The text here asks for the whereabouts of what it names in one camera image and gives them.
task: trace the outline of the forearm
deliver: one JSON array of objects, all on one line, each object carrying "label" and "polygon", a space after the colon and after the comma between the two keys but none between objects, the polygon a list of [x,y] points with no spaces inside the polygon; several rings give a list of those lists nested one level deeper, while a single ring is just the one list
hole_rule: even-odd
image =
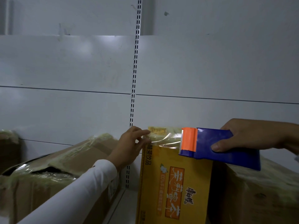
[{"label": "forearm", "polygon": [[288,123],[285,127],[284,148],[295,155],[299,155],[299,125]]},{"label": "forearm", "polygon": [[117,170],[111,162],[98,160],[94,167],[47,200],[19,224],[82,224],[101,193],[116,176]]}]

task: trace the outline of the person's left hand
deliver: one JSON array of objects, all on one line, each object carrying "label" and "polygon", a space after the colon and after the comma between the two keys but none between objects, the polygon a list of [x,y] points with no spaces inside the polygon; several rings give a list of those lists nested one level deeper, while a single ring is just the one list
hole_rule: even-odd
[{"label": "person's left hand", "polygon": [[118,145],[108,156],[107,160],[112,162],[117,171],[121,171],[125,166],[130,165],[140,153],[140,150],[146,144],[151,143],[148,138],[141,138],[149,134],[149,130],[142,130],[139,127],[132,126],[122,134]]}]

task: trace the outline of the white long-sleeve shirt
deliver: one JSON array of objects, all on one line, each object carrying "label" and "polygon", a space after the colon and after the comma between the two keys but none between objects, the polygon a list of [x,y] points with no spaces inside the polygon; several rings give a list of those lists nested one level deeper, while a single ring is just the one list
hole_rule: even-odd
[{"label": "white long-sleeve shirt", "polygon": [[116,177],[115,166],[100,159],[18,224],[82,224],[101,193]]}]

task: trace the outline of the white label on box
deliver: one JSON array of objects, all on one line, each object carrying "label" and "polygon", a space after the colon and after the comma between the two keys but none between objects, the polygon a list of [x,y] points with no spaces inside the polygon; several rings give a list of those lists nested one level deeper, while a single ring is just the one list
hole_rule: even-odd
[{"label": "white label on box", "polygon": [[109,201],[111,201],[112,197],[114,196],[119,184],[119,173],[117,174],[117,177],[114,178],[109,184],[108,184],[108,197]]}]

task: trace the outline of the sleeve cuff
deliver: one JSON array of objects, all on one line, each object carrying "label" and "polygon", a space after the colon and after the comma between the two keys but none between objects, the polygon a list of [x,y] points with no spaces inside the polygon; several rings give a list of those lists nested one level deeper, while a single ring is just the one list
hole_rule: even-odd
[{"label": "sleeve cuff", "polygon": [[99,159],[93,165],[96,172],[103,172],[108,182],[112,181],[114,178],[117,177],[117,169],[114,164],[106,159]]}]

